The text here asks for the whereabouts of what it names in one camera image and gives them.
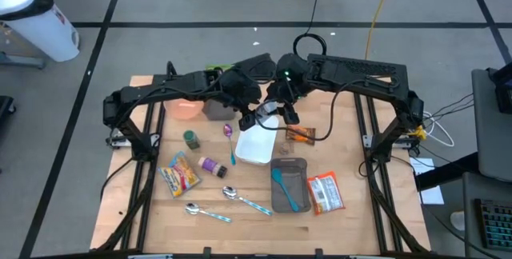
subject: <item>chip bag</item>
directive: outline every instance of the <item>chip bag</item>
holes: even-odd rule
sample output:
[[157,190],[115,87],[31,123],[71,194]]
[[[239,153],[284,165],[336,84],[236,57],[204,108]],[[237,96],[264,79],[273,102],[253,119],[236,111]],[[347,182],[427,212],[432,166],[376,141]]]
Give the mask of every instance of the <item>chip bag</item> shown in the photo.
[[158,171],[166,180],[173,198],[183,195],[201,181],[201,178],[189,166],[183,151],[174,156],[169,167],[158,167]]
[[315,177],[308,177],[307,187],[313,198],[316,215],[336,209],[345,209],[342,196],[339,194],[336,174],[333,171]]

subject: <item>computer keyboard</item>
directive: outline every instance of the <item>computer keyboard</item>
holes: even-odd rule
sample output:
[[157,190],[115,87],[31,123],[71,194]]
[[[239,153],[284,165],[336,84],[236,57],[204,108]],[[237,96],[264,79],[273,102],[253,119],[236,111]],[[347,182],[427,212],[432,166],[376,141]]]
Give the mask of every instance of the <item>computer keyboard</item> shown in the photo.
[[484,247],[512,251],[512,202],[474,200]]

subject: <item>white plastic container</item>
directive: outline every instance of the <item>white plastic container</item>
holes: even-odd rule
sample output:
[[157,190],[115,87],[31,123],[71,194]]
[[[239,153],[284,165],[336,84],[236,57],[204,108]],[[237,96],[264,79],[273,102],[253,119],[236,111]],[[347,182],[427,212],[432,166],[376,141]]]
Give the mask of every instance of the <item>white plastic container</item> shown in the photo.
[[56,62],[64,62],[78,55],[79,36],[70,21],[52,2],[0,0],[0,20]]
[[[271,116],[262,122],[265,127],[279,126],[279,120]],[[267,165],[272,160],[275,137],[278,131],[263,129],[258,123],[240,132],[234,154],[242,161],[255,165]]]

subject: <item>white paper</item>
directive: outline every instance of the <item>white paper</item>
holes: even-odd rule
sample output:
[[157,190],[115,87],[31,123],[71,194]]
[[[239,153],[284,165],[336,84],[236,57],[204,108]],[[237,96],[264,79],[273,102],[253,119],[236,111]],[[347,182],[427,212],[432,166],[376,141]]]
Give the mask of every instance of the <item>white paper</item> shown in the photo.
[[[427,171],[431,171],[434,169],[434,162],[430,158],[411,158],[410,164],[414,168],[414,172],[416,175],[419,175],[421,173],[425,173]],[[442,200],[442,193],[441,188],[439,186],[435,186],[434,188],[430,188],[427,190],[422,191],[422,197],[423,197],[423,203],[429,204],[429,205],[444,205],[445,202]]]

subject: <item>gray tray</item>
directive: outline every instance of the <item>gray tray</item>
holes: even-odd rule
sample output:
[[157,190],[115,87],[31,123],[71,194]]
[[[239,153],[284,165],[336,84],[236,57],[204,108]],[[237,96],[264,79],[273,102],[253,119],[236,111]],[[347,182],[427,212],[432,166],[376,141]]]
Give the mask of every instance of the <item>gray tray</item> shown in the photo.
[[307,162],[304,158],[277,158],[270,162],[270,180],[272,209],[277,213],[295,213],[282,187],[272,179],[272,169],[280,169],[282,180],[288,193],[298,205],[298,213],[311,209],[310,196],[307,191]]

